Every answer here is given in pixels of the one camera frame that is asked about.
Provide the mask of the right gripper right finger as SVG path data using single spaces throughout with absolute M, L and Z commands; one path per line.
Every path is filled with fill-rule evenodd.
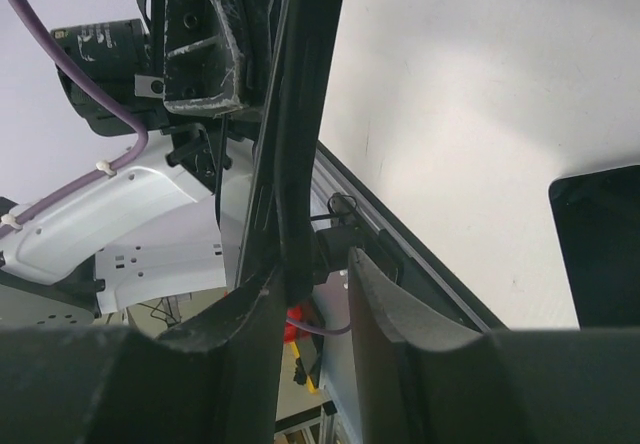
M 367 443 L 635 443 L 639 332 L 477 332 L 349 254 Z

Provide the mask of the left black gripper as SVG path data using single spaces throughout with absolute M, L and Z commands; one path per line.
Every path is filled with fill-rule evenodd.
M 279 13 L 280 0 L 165 0 L 165 108 L 184 116 L 261 116 Z M 50 34 L 147 130 L 165 126 L 160 101 L 135 94 L 135 77 L 150 73 L 141 20 L 58 28 Z M 62 70 L 57 73 L 71 107 L 94 133 L 115 137 L 133 132 Z

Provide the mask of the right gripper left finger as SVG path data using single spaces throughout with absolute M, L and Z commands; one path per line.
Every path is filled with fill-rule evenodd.
M 1 335 L 5 443 L 269 443 L 286 302 L 260 272 L 150 338 L 125 326 Z

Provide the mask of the black phone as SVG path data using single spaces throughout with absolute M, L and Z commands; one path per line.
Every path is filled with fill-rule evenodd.
M 343 0 L 282 0 L 236 282 L 275 274 L 293 307 L 314 286 L 310 187 Z

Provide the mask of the black smartphone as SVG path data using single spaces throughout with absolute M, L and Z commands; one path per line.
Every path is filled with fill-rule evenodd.
M 639 325 L 639 167 L 558 179 L 549 200 L 579 325 Z

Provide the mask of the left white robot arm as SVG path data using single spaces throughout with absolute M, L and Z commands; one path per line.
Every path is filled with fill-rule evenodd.
M 2 201 L 5 327 L 97 317 L 103 250 L 218 192 L 227 143 L 258 136 L 279 0 L 136 1 L 137 19 L 49 31 L 10 0 L 77 114 L 99 135 L 136 140 L 43 199 Z

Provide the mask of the aluminium front rail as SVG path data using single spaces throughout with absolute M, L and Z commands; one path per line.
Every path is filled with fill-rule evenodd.
M 476 331 L 506 325 L 433 254 L 373 192 L 323 145 L 317 145 L 314 175 L 325 181 L 331 213 L 342 213 L 363 231 L 365 249 L 402 289 L 446 317 Z

